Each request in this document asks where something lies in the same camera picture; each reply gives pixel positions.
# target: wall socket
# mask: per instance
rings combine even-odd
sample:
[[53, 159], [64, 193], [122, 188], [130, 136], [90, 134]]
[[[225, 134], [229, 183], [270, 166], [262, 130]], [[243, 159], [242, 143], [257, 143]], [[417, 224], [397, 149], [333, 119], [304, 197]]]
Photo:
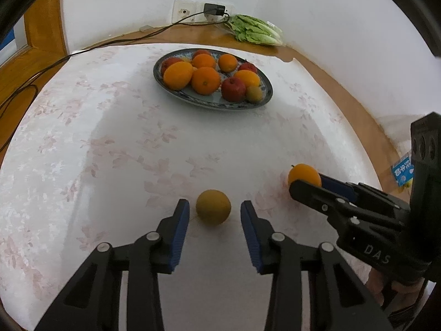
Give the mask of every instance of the wall socket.
[[[209, 1], [183, 1], [183, 0], [175, 0], [173, 3], [173, 11], [171, 13], [171, 23], [175, 23], [184, 17], [190, 16], [197, 12], [202, 12], [204, 10], [204, 5], [206, 3], [214, 3], [218, 5], [225, 6], [225, 12], [228, 14], [232, 14], [234, 11], [233, 5], [226, 5], [219, 2], [209, 2]], [[200, 14], [193, 17], [190, 17], [187, 20], [182, 22], [193, 23], [193, 22], [216, 22], [222, 19], [222, 16], [213, 16], [208, 14]]]

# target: blue rimmed plate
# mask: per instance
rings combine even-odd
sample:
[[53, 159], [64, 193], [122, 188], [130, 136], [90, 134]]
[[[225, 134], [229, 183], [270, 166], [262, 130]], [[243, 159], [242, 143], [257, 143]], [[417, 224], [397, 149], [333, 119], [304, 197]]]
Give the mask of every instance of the blue rimmed plate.
[[[222, 98], [221, 89], [219, 88], [217, 91], [215, 91], [210, 96], [202, 96], [200, 94], [197, 94], [191, 86], [187, 86], [184, 89], [181, 89], [179, 91], [173, 91], [169, 89], [162, 79], [161, 75], [161, 65], [162, 63], [170, 57], [187, 57], [192, 58], [193, 54], [199, 50], [200, 48], [185, 48], [184, 50], [177, 50], [171, 53], [166, 54], [165, 56], [162, 56], [153, 67], [153, 75], [156, 79], [156, 81], [169, 93], [171, 93], [173, 96], [178, 97], [179, 99], [182, 99], [188, 103], [191, 103], [193, 105], [205, 107], [205, 108], [211, 108], [211, 109], [220, 109], [220, 110], [228, 110], [228, 111], [239, 111], [244, 109], [252, 109], [252, 108], [259, 108], [263, 105], [266, 105], [271, 97], [273, 96], [273, 87], [269, 81], [269, 79], [265, 76], [265, 74], [257, 69], [257, 74], [260, 77], [260, 88], [263, 92], [263, 99], [258, 104], [249, 103], [247, 101], [240, 102], [240, 103], [233, 103], [228, 102], [227, 100]], [[224, 53], [223, 51], [219, 50], [211, 50], [206, 48], [211, 55], [216, 59], [216, 61], [219, 59], [220, 56], [222, 56]], [[239, 61], [238, 67], [246, 62], [241, 57], [235, 56], [237, 58], [237, 61]], [[226, 78], [231, 77], [234, 75], [234, 73], [237, 71], [234, 70], [230, 73], [224, 73], [219, 70], [219, 66], [216, 64], [216, 70], [219, 72], [221, 80], [224, 81]]]

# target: floral tablecloth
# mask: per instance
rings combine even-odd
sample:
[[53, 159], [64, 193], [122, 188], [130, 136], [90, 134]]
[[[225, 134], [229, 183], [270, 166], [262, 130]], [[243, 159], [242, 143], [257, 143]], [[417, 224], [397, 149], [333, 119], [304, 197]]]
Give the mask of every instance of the floral tablecloth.
[[[116, 46], [73, 57], [22, 120], [0, 172], [0, 296], [28, 330], [98, 243], [131, 243], [180, 197], [193, 208], [206, 189], [226, 193], [232, 213], [213, 229], [192, 209], [181, 263], [160, 276], [166, 328], [262, 329], [271, 277], [251, 265], [241, 202], [318, 246], [337, 235], [323, 215], [290, 199], [291, 164], [379, 187], [351, 126], [297, 61], [219, 48], [256, 64], [274, 89], [263, 108], [220, 112], [170, 96], [153, 78], [161, 56], [188, 47]], [[346, 257], [365, 280], [369, 267]]]

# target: red apple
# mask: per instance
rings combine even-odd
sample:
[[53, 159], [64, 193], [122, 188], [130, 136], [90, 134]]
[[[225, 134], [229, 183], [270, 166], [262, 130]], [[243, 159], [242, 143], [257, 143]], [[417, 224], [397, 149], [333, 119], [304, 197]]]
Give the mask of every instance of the red apple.
[[207, 50], [197, 50], [197, 51], [193, 54], [193, 58], [195, 58], [197, 55], [211, 55], [211, 53], [208, 52]]
[[245, 83], [237, 77], [229, 77], [222, 82], [220, 88], [222, 97], [228, 102], [242, 102], [245, 100]]
[[250, 71], [252, 71], [252, 72], [254, 72], [254, 73], [257, 73], [257, 68], [256, 68], [256, 66], [253, 65], [253, 64], [250, 63], [250, 62], [244, 62], [244, 63], [242, 63], [242, 64], [239, 66], [239, 68], [238, 68], [237, 70], [238, 70], [238, 71], [240, 71], [240, 70], [250, 70]]
[[167, 69], [167, 68], [169, 68], [171, 65], [173, 65], [174, 63], [176, 63], [176, 62], [181, 62], [182, 60], [180, 59], [180, 58], [178, 58], [178, 57], [170, 57], [170, 58], [167, 58], [163, 63], [162, 63], [162, 66], [161, 66], [161, 75], [163, 75], [164, 76], [164, 72], [165, 72], [165, 70]]

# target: lettuce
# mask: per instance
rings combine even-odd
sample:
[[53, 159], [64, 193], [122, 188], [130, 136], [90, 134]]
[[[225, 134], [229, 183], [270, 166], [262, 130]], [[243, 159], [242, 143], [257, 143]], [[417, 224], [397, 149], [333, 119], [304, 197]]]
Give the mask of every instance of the lettuce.
[[258, 18], [234, 15], [224, 25], [235, 34], [239, 41], [248, 41], [253, 44], [283, 45], [282, 30]]

